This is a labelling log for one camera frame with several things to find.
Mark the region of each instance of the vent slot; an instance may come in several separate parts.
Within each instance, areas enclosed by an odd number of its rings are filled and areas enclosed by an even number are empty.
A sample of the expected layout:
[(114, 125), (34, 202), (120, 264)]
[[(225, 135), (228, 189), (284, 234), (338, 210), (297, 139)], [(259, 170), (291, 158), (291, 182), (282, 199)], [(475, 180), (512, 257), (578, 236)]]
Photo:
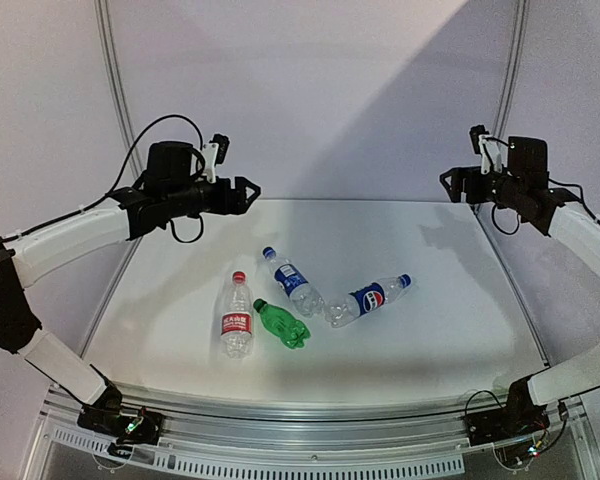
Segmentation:
[[(101, 439), (90, 432), (74, 431), (70, 428), (55, 425), (52, 435), (53, 441), (89, 453), (119, 461), (110, 457), (106, 451), (110, 440)], [(323, 467), (319, 465), (294, 466), (294, 467), (263, 467), (254, 465), (242, 467), (238, 461), (207, 461), (195, 458), (194, 455), (184, 453), (168, 453), (160, 449), (151, 450), (153, 461), (150, 464), (134, 461), (129, 464), (142, 468), (178, 473), (185, 477), (209, 480), (428, 480), (444, 478), (451, 475), (464, 473), (464, 462), (461, 455), (446, 456), (443, 458), (425, 461), (406, 461), (392, 463), (385, 468), (376, 465), (369, 468), (357, 467)]]

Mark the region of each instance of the plastic bottle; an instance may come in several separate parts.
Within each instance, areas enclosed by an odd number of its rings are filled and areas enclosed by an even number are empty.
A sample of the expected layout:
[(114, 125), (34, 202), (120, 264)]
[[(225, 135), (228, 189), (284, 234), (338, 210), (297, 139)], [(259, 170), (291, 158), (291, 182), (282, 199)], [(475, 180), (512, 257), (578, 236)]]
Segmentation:
[(229, 357), (244, 358), (253, 346), (253, 300), (244, 272), (234, 272), (231, 280), (223, 293), (220, 340)]
[(409, 275), (382, 278), (357, 292), (330, 302), (325, 308), (325, 319), (332, 327), (344, 327), (356, 318), (401, 298), (411, 285)]
[(265, 248), (262, 255), (267, 261), (273, 278), (280, 284), (301, 315), (311, 317), (314, 313), (322, 311), (324, 300), (320, 293), (307, 282), (307, 279), (293, 266), (291, 260), (278, 255), (271, 247)]
[(260, 314), (264, 328), (278, 337), (285, 347), (294, 349), (304, 347), (304, 342), (311, 337), (307, 326), (284, 308), (269, 305), (261, 298), (253, 307)]

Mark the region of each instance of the black cable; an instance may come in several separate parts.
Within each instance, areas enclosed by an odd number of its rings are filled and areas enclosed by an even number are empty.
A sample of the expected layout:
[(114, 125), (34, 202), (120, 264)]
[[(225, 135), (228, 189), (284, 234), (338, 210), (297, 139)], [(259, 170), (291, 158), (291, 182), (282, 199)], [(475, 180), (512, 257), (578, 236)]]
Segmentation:
[(200, 233), (198, 233), (198, 236), (196, 238), (194, 238), (193, 240), (182, 240), (180, 237), (178, 237), (178, 233), (176, 232), (176, 224), (174, 223), (173, 220), (169, 220), (169, 226), (171, 227), (171, 235), (173, 236), (175, 241), (178, 243), (195, 243), (198, 240), (200, 240), (200, 238), (202, 238), (202, 234), (204, 233), (204, 220), (202, 219), (202, 217), (199, 217), (199, 220), (200, 220)]
[(553, 442), (551, 442), (548, 447), (543, 448), (542, 450), (540, 450), (538, 452), (538, 454), (536, 455), (536, 457), (542, 455), (543, 453), (548, 452), (549, 450), (551, 450), (553, 447), (556, 446), (556, 444), (558, 443), (558, 441), (560, 440), (560, 438), (564, 434), (564, 431), (567, 428), (567, 420), (568, 420), (568, 418), (565, 418), (564, 421), (562, 422), (562, 428), (560, 429), (560, 432), (558, 433), (558, 436), (555, 438), (555, 440)]
[(475, 397), (477, 397), (481, 393), (488, 393), (489, 395), (491, 395), (491, 397), (496, 401), (496, 403), (498, 404), (498, 406), (502, 410), (504, 410), (504, 407), (500, 403), (500, 400), (498, 400), (498, 397), (496, 397), (495, 393), (493, 393), (491, 390), (478, 390), (476, 393), (474, 393), (473, 395), (471, 395), (469, 397), (469, 400), (467, 400), (467, 403), (465, 403), (465, 405), (464, 405), (464, 416), (465, 417), (467, 417), (469, 415), (469, 411), (468, 410), (469, 410), (469, 404), (471, 403), (471, 400), (473, 400)]
[(496, 205), (493, 205), (493, 208), (491, 208), (491, 222), (493, 223), (493, 226), (496, 227), (496, 230), (498, 230), (500, 233), (502, 233), (503, 235), (515, 235), (516, 233), (518, 233), (518, 230), (520, 230), (520, 215), (517, 216), (518, 218), (518, 224), (516, 225), (516, 228), (514, 228), (511, 232), (507, 232), (506, 230), (503, 230), (500, 225), (498, 225), (498, 222), (496, 222)]
[(591, 211), (591, 209), (587, 205), (587, 202), (585, 202), (585, 200), (584, 200), (584, 188), (582, 187), (582, 185), (577, 184), (577, 183), (563, 183), (563, 182), (558, 182), (558, 181), (553, 180), (551, 178), (549, 179), (549, 182), (551, 182), (551, 183), (553, 183), (555, 185), (559, 185), (560, 187), (577, 188), (578, 191), (580, 192), (580, 204), (582, 205), (582, 208), (584, 208), (585, 212), (587, 212), (587, 214), (591, 217), (591, 219), (593, 221), (595, 221), (598, 225), (600, 225), (600, 219), (598, 217), (596, 217), (595, 213), (593, 213)]
[[(501, 447), (496, 449), (496, 447), (493, 446), (493, 456), (496, 458), (496, 461), (500, 464), (500, 466), (505, 470), (514, 473), (519, 472), (528, 468), (534, 460), (533, 456), (527, 455), (526, 446), (524, 447), (524, 452), (520, 452), (520, 447), (520, 445), (514, 445), (512, 447)], [(522, 461), (525, 459), (525, 456), (529, 459), (529, 461), (522, 465), (519, 465), (518, 461), (522, 463)]]
[(496, 137), (487, 137), (487, 140), (493, 140), (494, 142), (499, 143), (500, 145), (504, 145), (505, 147), (509, 148), (509, 144), (507, 142), (505, 142), (504, 140), (500, 140), (499, 138)]
[(38, 372), (40, 372), (41, 374), (43, 374), (45, 377), (47, 377), (49, 380), (51, 380), (51, 383), (53, 383), (54, 385), (58, 385), (58, 387), (60, 387), (62, 390), (64, 390), (67, 395), (69, 395), (71, 398), (73, 398), (76, 402), (78, 402), (80, 404), (80, 406), (82, 407), (88, 407), (89, 405), (87, 405), (86, 403), (84, 403), (82, 400), (80, 400), (78, 397), (76, 397), (73, 393), (71, 393), (71, 391), (65, 387), (64, 385), (60, 384), (59, 382), (56, 382), (53, 378), (51, 378), (49, 376), (49, 374), (47, 374), (46, 372), (42, 371), (40, 368), (38, 368), (37, 365), (31, 363), (29, 360), (27, 360), (26, 358), (24, 359), (25, 362), (27, 362), (29, 365), (31, 365), (33, 368), (35, 368), (36, 370), (38, 370)]
[(198, 128), (198, 126), (193, 122), (193, 120), (191, 120), (188, 117), (185, 117), (184, 115), (180, 115), (178, 113), (170, 113), (169, 115), (163, 115), (162, 117), (155, 119), (153, 122), (151, 122), (149, 125), (147, 125), (144, 128), (144, 130), (142, 130), (142, 132), (140, 132), (140, 134), (135, 138), (135, 140), (129, 147), (129, 150), (127, 151), (127, 155), (125, 156), (124, 161), (122, 162), (122, 167), (120, 168), (120, 171), (118, 172), (115, 182), (113, 182), (113, 185), (111, 186), (111, 188), (104, 195), (102, 195), (98, 200), (96, 200), (93, 203), (90, 203), (89, 205), (87, 205), (86, 207), (84, 207), (82, 209), (78, 209), (78, 210), (74, 210), (69, 213), (65, 213), (64, 215), (61, 215), (59, 217), (56, 217), (51, 220), (47, 220), (46, 222), (35, 225), (35, 226), (25, 230), (24, 232), (22, 232), (19, 235), (12, 235), (10, 237), (0, 238), (0, 243), (12, 242), (14, 240), (17, 240), (20, 237), (30, 235), (34, 232), (37, 232), (38, 230), (46, 228), (55, 223), (62, 222), (64, 220), (67, 220), (68, 218), (80, 215), (81, 213), (84, 213), (84, 212), (91, 210), (91, 209), (97, 207), (98, 205), (100, 205), (102, 202), (104, 202), (107, 199), (108, 195), (117, 188), (118, 183), (120, 183), (120, 180), (122, 179), (122, 175), (124, 174), (127, 164), (129, 163), (129, 159), (131, 158), (131, 155), (133, 154), (133, 151), (135, 150), (136, 146), (138, 145), (138, 142), (140, 141), (140, 139), (155, 125), (157, 125), (158, 123), (163, 122), (165, 120), (171, 119), (171, 118), (178, 118), (180, 120), (184, 120), (185, 122), (187, 122), (189, 125), (191, 125), (193, 127), (193, 129), (198, 134), (198, 139), (200, 140), (200, 150), (202, 150), (202, 147), (204, 144), (204, 140), (202, 138), (202, 132), (200, 131), (200, 128)]

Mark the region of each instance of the green cap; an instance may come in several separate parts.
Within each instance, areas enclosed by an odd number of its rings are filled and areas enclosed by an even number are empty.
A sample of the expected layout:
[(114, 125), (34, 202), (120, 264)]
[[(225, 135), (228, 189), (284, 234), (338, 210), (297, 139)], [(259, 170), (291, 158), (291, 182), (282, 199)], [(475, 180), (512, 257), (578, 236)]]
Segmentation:
[(253, 302), (253, 308), (256, 309), (256, 312), (260, 313), (260, 310), (262, 310), (266, 304), (267, 302), (259, 298), (255, 302)]

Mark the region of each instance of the blue cap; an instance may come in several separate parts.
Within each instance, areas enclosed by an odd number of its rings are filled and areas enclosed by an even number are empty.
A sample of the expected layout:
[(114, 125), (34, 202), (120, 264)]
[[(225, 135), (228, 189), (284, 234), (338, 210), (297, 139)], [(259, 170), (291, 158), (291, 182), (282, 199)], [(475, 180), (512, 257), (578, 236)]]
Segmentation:
[(400, 279), (402, 288), (407, 288), (409, 285), (411, 285), (411, 277), (406, 273), (404, 275), (400, 275), (398, 278)]
[(262, 255), (264, 255), (264, 258), (275, 257), (276, 251), (271, 247), (265, 247), (262, 251)]

